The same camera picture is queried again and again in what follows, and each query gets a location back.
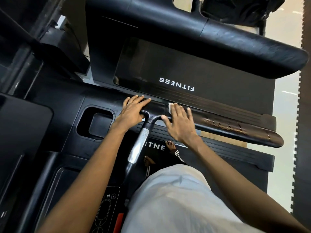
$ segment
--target bare foot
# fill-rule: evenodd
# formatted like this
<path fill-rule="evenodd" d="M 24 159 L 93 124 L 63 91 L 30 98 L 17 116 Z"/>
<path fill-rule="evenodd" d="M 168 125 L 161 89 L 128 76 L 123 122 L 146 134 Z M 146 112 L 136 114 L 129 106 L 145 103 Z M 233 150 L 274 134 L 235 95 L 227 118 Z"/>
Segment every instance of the bare foot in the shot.
<path fill-rule="evenodd" d="M 150 159 L 148 156 L 145 156 L 144 163 L 146 167 L 149 167 L 150 164 L 156 164 L 152 159 Z"/>
<path fill-rule="evenodd" d="M 176 149 L 174 143 L 172 141 L 165 141 L 166 146 L 168 147 L 169 150 Z"/>

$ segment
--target storage compartment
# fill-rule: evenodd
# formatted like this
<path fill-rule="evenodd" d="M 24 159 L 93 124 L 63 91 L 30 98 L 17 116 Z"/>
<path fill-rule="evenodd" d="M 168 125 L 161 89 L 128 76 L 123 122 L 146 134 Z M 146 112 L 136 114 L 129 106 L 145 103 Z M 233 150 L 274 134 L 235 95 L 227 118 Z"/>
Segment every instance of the storage compartment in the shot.
<path fill-rule="evenodd" d="M 80 136 L 102 140 L 106 136 L 112 120 L 113 114 L 110 111 L 89 107 L 84 110 L 76 130 Z"/>

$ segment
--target white shirt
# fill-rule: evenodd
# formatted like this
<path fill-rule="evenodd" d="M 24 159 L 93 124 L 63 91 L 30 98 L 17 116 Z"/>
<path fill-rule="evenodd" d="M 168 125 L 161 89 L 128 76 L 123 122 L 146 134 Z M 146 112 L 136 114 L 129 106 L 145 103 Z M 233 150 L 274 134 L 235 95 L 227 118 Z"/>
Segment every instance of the white shirt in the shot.
<path fill-rule="evenodd" d="M 128 207 L 121 233 L 262 232 L 242 223 L 212 193 L 203 174 L 187 165 L 149 176 Z"/>

